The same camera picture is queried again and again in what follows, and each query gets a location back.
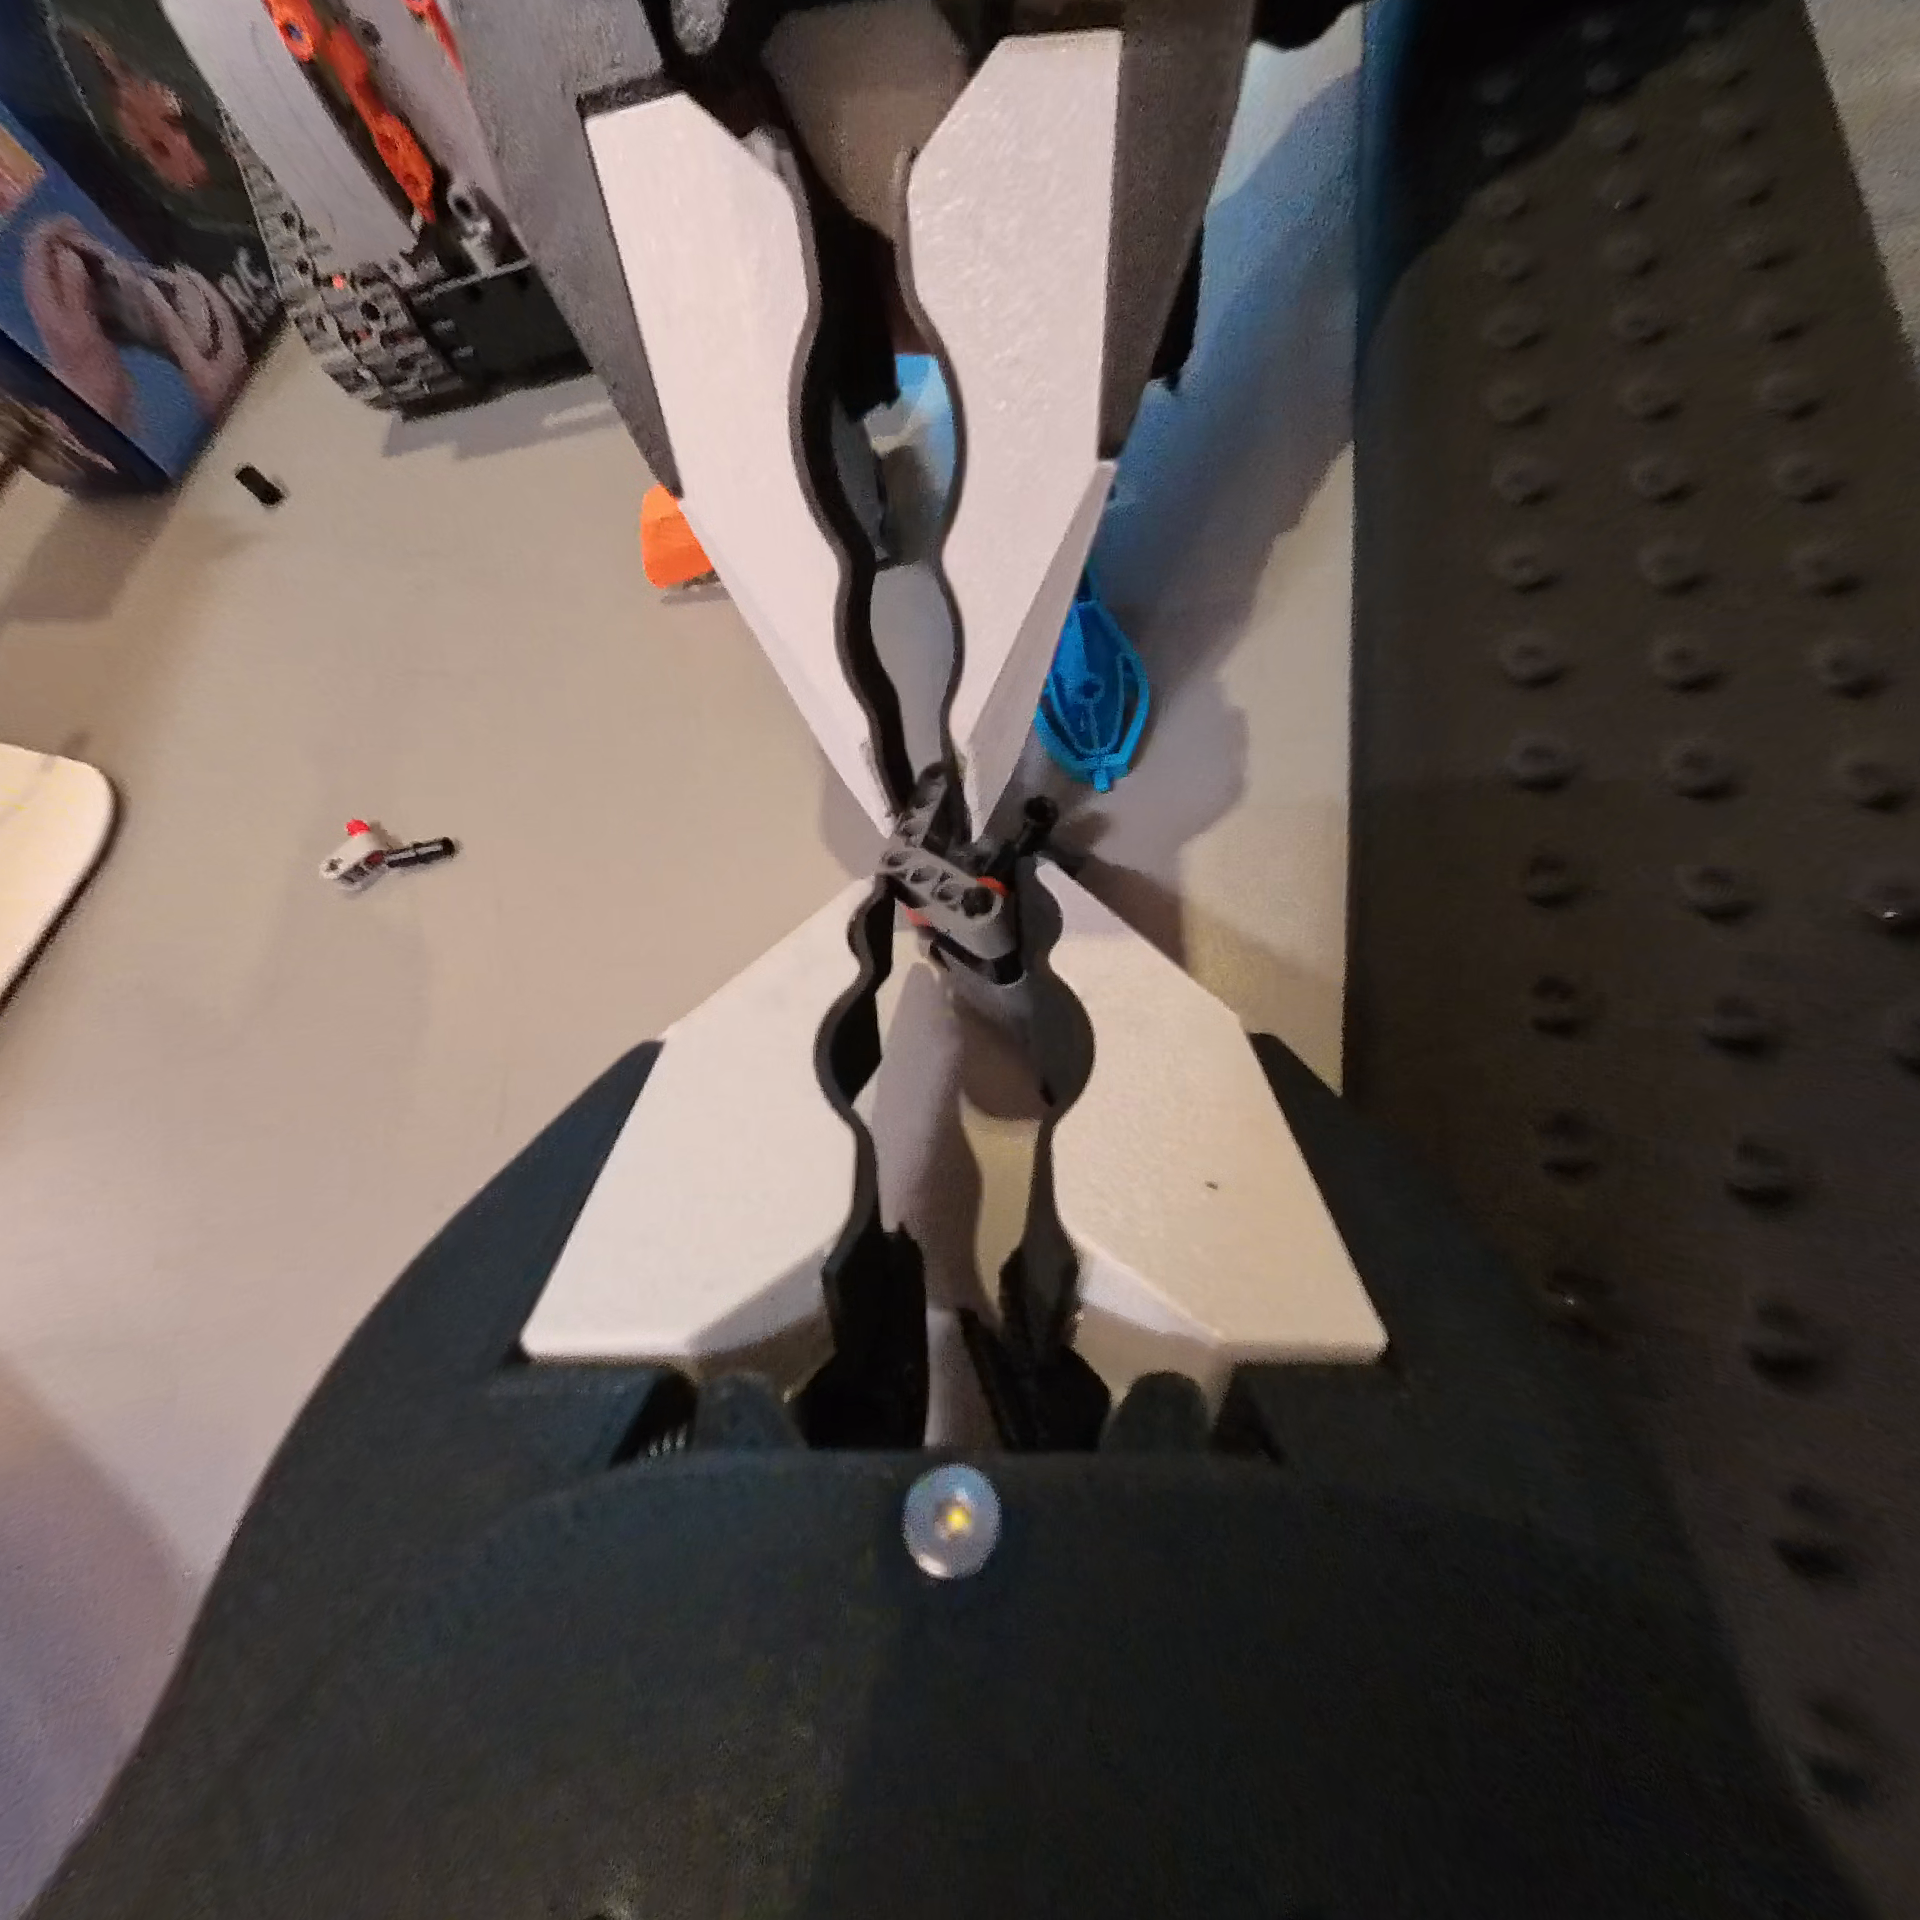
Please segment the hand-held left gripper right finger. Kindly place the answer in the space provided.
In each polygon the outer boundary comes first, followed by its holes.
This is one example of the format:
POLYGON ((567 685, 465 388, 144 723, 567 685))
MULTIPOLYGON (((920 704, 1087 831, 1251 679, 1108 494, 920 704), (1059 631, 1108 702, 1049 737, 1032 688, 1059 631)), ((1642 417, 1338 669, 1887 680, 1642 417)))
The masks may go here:
POLYGON ((1388 1335, 1234 1009, 1041 864, 1090 1024, 1049 1148, 1088 1364, 1368 1364, 1388 1335))

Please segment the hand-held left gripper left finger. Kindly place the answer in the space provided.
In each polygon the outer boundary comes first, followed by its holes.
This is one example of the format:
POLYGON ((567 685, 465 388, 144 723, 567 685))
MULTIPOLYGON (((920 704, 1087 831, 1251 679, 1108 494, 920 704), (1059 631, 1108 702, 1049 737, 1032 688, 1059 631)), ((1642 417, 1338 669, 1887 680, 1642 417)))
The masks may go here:
POLYGON ((519 1333, 540 1363, 822 1368, 857 1149, 816 1068, 855 879, 674 1022, 519 1333))

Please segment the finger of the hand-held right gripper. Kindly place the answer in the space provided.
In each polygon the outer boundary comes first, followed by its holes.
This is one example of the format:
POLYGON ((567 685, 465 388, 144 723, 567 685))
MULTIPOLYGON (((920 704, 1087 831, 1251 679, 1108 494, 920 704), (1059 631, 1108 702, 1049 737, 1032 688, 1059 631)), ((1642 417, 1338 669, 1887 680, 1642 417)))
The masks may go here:
POLYGON ((803 445, 819 265, 801 176, 682 92, 586 117, 680 500, 807 729, 878 831, 880 719, 849 663, 854 557, 803 445))
POLYGON ((939 574, 974 825, 1024 755, 1114 487, 1100 376, 1119 101, 1116 31, 1003 39, 906 176, 908 289, 956 417, 939 574))

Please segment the grey orange brick assembly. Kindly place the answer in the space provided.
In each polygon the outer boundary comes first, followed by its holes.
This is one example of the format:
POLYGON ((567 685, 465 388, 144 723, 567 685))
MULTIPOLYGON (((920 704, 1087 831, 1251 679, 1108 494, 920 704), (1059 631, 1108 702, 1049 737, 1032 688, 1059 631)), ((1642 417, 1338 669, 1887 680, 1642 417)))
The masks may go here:
POLYGON ((1007 897, 990 900, 994 912, 987 916, 964 918, 938 910, 923 916, 899 900, 908 924, 929 942, 944 967, 969 971, 998 989, 1011 989, 1027 977, 1033 944, 1024 929, 1017 873, 1028 856, 1049 847, 1059 821, 1062 806, 1057 800, 1032 797, 1023 804, 1011 837, 978 840, 982 849, 994 849, 993 868, 1007 881, 1007 897))

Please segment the grey tracked toy robot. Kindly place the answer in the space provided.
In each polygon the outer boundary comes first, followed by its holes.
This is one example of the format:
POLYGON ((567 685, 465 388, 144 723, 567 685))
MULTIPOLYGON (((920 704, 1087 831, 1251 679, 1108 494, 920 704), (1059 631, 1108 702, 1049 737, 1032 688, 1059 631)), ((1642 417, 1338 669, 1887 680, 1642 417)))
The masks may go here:
POLYGON ((452 5, 215 5, 198 33, 281 302, 344 393, 419 417, 587 372, 507 212, 452 5))

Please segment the light blue brick separator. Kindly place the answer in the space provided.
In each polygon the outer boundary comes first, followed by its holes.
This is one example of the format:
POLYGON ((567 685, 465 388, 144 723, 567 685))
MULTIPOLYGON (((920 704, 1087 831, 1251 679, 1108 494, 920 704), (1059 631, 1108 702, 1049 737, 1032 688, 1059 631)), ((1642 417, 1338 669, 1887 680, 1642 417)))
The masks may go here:
POLYGON ((1066 777, 1112 796, 1137 765, 1151 707, 1145 661, 1083 569, 1035 710, 1041 744, 1066 777))

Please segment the blue robot kit box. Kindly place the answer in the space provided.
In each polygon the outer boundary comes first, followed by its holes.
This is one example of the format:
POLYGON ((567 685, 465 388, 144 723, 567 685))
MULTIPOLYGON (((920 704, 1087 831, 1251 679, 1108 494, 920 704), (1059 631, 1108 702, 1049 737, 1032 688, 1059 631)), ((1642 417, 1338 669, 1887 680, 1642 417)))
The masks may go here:
POLYGON ((163 494, 281 333, 228 128, 163 5, 3 5, 6 433, 76 496, 163 494))

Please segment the black dimpled mat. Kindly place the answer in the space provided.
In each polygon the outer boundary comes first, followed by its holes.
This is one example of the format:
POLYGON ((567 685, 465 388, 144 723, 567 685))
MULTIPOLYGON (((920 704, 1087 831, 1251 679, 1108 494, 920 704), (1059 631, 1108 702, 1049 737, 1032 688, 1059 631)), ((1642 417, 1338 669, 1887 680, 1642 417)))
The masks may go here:
POLYGON ((1346 1084, 1916 1915, 1916 380, 1801 5, 1374 5, 1346 1084))

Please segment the white stand base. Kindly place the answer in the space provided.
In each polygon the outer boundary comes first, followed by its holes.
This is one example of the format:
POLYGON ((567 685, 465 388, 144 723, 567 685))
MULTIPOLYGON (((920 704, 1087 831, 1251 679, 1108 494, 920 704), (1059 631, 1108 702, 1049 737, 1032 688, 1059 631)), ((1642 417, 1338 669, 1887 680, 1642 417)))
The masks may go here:
POLYGON ((96 765, 3 744, 3 997, 102 868, 118 792, 96 765))

